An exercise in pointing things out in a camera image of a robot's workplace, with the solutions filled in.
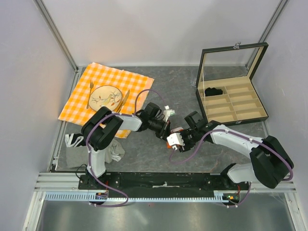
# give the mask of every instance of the white cloth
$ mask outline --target white cloth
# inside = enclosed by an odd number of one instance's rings
[[[72,134],[65,135],[66,144],[66,164],[68,168],[79,167],[82,164],[88,164],[88,149],[86,146],[78,146],[83,140],[83,136],[76,138],[75,142],[73,140]],[[125,151],[122,145],[113,139],[110,145],[105,150],[105,162],[111,163],[112,160],[120,161],[124,156]]]

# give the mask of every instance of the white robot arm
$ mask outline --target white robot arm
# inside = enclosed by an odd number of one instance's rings
[[[168,141],[170,146],[180,152],[192,149],[201,139],[229,147],[251,160],[251,163],[248,164],[232,164],[227,167],[228,177],[234,183],[260,181],[269,188],[275,188],[289,173],[289,170],[294,167],[293,162],[278,140],[272,136],[265,139],[251,137],[231,130],[216,121],[208,123],[197,112],[192,112],[185,117],[189,125],[188,129],[171,133],[170,121],[157,118],[159,111],[161,112],[157,105],[149,103],[144,110],[135,115],[113,114],[113,116],[110,116],[112,112],[108,108],[102,107],[83,126],[81,132],[86,139],[102,118],[110,117],[104,121],[105,127],[98,126],[89,138],[91,165],[97,177],[106,171],[104,165],[105,149],[119,129],[137,132],[146,129],[153,130],[156,137]]]

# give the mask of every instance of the gray floor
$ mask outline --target gray floor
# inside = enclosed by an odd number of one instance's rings
[[[165,99],[166,103],[176,111],[176,115],[170,118],[171,127],[184,127],[188,125],[184,117],[192,111],[200,112],[196,99],[194,86],[198,74],[196,66],[174,66],[174,67],[117,67],[127,71],[143,74],[154,78],[152,89],[157,90]],[[230,76],[243,75],[242,70],[230,68],[208,68],[206,77],[210,79],[223,77],[226,73]],[[160,98],[153,92],[148,94],[145,105],[148,102],[163,107]],[[80,133],[81,126],[68,123],[65,133]],[[233,126],[232,129],[252,136],[264,137],[261,123]],[[168,157],[171,153],[166,148],[166,142],[156,138],[150,131],[142,133],[132,132],[127,139],[118,139],[126,151],[125,156],[119,161],[106,164],[109,171],[149,171],[149,172],[220,172],[231,163],[247,163],[245,156],[220,145],[204,143],[200,151],[192,160],[182,164],[173,165],[169,163]],[[177,153],[174,161],[187,158],[192,152]],[[57,170],[72,171],[66,164],[66,146],[63,142]]]
[[[213,203],[133,203],[94,208],[45,201],[37,231],[295,231],[282,194],[250,194],[238,208]]]

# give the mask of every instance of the open box lid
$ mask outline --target open box lid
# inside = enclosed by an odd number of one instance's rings
[[[251,82],[267,47],[256,43],[202,50],[196,96],[208,122],[235,125],[268,118]]]
[[[203,49],[196,86],[202,81],[232,77],[253,78],[268,47],[266,42]]]

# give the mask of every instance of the white wall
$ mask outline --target white wall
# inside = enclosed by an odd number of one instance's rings
[[[254,76],[268,111],[269,133],[292,158],[295,185],[308,215],[308,1],[291,0],[268,38]]]
[[[44,0],[78,65],[199,64],[255,43],[279,0]]]
[[[0,229],[19,231],[73,78],[31,0],[0,1]]]

